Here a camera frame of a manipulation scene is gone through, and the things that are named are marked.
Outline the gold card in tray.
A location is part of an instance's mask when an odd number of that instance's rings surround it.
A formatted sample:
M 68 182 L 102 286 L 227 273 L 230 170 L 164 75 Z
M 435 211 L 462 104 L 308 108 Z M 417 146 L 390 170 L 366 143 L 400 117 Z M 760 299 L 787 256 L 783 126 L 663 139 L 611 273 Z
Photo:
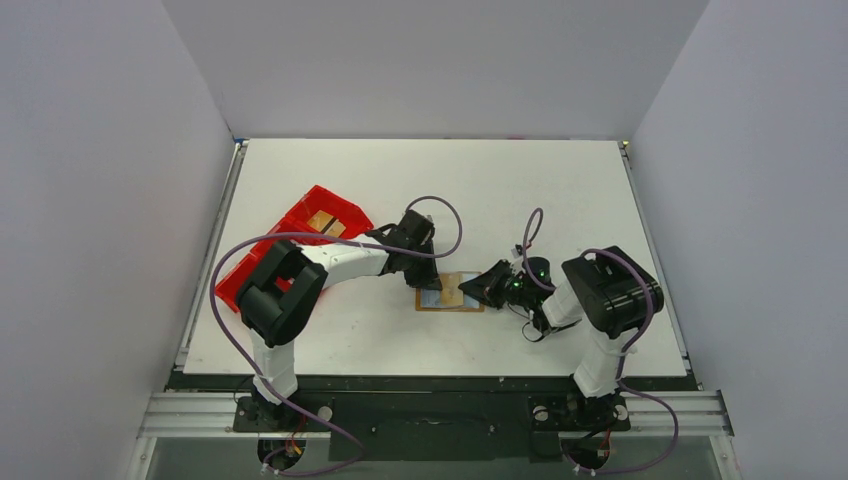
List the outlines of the gold card in tray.
M 347 230 L 346 225 L 336 216 L 318 210 L 307 220 L 307 225 L 322 235 L 341 238 Z

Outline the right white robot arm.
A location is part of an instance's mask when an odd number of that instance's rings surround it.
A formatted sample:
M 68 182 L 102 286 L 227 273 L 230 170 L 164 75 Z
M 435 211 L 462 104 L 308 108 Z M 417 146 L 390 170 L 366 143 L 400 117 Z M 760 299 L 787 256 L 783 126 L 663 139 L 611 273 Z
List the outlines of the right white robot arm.
M 519 307 L 543 336 L 588 324 L 588 346 L 572 378 L 579 389 L 564 400 L 566 418 L 588 427 L 604 412 L 601 397 L 620 390 L 624 359 L 665 306 L 660 283 L 617 246 L 590 249 L 561 264 L 556 285 L 550 261 L 522 256 L 498 261 L 459 284 L 459 290 L 495 309 Z

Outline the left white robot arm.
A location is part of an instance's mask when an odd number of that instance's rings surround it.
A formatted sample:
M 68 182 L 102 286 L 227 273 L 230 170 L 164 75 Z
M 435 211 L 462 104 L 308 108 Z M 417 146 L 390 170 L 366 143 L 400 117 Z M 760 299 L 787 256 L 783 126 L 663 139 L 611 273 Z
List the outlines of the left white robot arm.
M 248 276 L 236 295 L 248 327 L 253 361 L 254 396 L 263 399 L 259 416 L 272 429 L 291 427 L 298 416 L 294 341 L 305 329 L 322 292 L 360 277 L 401 272 L 414 289 L 440 290 L 432 257 L 435 226 L 431 219 L 407 211 L 397 224 L 387 224 L 355 237 L 350 245 L 299 246 L 281 239 Z

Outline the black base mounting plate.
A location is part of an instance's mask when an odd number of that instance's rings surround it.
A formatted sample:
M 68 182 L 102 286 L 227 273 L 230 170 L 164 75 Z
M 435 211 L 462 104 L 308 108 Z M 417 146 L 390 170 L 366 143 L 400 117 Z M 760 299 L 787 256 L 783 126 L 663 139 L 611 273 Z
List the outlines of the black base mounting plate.
M 661 392 L 689 392 L 688 379 L 646 379 L 640 394 L 670 414 Z M 171 374 L 172 392 L 232 393 L 246 431 L 289 434 L 259 438 L 257 455 L 283 469 L 319 441 L 333 461 L 486 461 L 526 458 L 533 463 L 603 459 L 608 437 L 630 428 L 624 396 L 586 399 L 566 378 L 333 377 L 308 375 L 289 405 L 254 396 L 247 374 Z

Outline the yellow leather card holder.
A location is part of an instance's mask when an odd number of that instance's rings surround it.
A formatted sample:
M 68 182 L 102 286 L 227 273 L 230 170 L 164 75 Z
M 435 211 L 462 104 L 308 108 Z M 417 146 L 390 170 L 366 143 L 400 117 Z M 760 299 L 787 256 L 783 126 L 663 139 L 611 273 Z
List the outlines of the yellow leather card holder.
M 465 294 L 459 285 L 480 275 L 479 271 L 458 271 L 440 275 L 441 290 L 418 289 L 415 310 L 437 313 L 482 313 L 486 307 Z

